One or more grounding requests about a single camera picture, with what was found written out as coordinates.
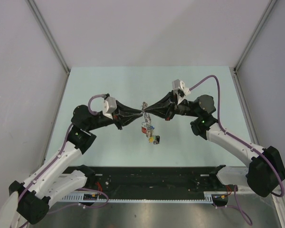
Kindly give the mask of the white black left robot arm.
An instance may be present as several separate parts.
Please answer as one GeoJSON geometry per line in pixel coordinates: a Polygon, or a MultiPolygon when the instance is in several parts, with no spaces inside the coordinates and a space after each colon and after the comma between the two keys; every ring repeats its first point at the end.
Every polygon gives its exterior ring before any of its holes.
{"type": "Polygon", "coordinates": [[[102,111],[92,111],[90,104],[77,106],[61,148],[23,182],[14,181],[9,186],[9,193],[16,192],[19,196],[16,211],[26,224],[40,222],[63,196],[80,188],[90,190],[95,186],[94,173],[86,166],[58,181],[69,164],[80,158],[95,141],[96,135],[91,130],[112,124],[121,130],[143,115],[141,110],[127,107],[107,94],[100,97],[104,100],[102,111]]]}

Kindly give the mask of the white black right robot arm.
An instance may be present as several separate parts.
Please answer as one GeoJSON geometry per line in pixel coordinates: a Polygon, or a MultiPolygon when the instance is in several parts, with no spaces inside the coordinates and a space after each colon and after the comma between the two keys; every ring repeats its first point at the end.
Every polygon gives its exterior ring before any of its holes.
{"type": "Polygon", "coordinates": [[[249,187],[261,197],[274,194],[280,188],[279,197],[284,196],[285,168],[279,151],[246,142],[227,129],[212,114],[216,111],[214,99],[210,95],[201,95],[195,101],[179,99],[175,92],[169,92],[163,99],[143,109],[166,121],[175,115],[195,117],[190,123],[196,136],[222,147],[238,158],[245,167],[219,166],[209,180],[214,190],[222,190],[226,185],[249,187]]]}

